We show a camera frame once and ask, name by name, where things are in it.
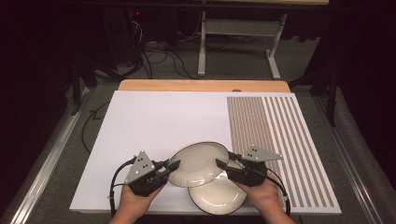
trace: hand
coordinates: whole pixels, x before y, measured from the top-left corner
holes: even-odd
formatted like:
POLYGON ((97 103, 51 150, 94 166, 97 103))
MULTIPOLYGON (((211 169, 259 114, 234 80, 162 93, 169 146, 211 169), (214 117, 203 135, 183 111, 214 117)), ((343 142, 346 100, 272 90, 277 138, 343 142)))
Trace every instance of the hand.
POLYGON ((283 211, 278 195, 279 189, 276 184, 268 179, 265 179, 260 186, 256 187, 234 183, 247 194, 249 200, 264 218, 265 223, 294 223, 283 211))
POLYGON ((156 189, 148 197, 142 197, 134 195, 129 186, 122 186, 119 209, 110 223, 135 223, 138 218, 146 214, 152 200, 160 193, 163 187, 156 189))

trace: striped panel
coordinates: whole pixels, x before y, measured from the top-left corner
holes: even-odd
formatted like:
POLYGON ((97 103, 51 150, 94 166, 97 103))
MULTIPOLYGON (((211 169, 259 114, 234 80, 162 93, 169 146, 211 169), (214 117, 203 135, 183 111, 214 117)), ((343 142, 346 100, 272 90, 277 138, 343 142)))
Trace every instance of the striped panel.
POLYGON ((291 208, 338 206, 294 95, 228 97, 227 104, 234 153, 255 145, 283 156, 267 166, 283 180, 291 208))

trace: wooden edge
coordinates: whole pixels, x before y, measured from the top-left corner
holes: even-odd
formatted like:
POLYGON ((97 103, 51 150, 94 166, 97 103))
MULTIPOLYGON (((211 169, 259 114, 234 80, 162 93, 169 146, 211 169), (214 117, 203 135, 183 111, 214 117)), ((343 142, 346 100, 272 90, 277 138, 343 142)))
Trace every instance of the wooden edge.
POLYGON ((287 82, 280 80, 178 80, 126 79, 119 91, 267 91, 290 92, 287 82))

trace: wrist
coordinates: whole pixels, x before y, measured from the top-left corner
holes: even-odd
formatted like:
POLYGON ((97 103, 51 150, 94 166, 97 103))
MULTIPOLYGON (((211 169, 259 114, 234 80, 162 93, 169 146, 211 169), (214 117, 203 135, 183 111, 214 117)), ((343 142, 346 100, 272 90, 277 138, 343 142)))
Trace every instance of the wrist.
POLYGON ((110 224, 133 224, 140 218, 137 214, 132 213, 133 210, 125 210, 120 208, 116 215, 111 219, 110 224))

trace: white plate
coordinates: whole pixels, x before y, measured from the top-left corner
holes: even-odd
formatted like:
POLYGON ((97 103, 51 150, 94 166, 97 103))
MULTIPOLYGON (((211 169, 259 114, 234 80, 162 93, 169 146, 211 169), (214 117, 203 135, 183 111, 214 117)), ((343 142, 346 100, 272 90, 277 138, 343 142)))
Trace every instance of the white plate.
MULTIPOLYGON (((235 161, 229 161, 228 165, 239 168, 235 161)), ((207 184, 189 188, 189 193, 198 207, 212 215, 234 212, 247 197, 244 191, 228 179, 225 171, 207 184)))
POLYGON ((169 175, 169 182, 187 188, 203 185, 223 171, 216 165, 216 159, 228 163, 228 150, 216 142, 200 142, 181 149, 170 161, 180 160, 177 170, 169 175))

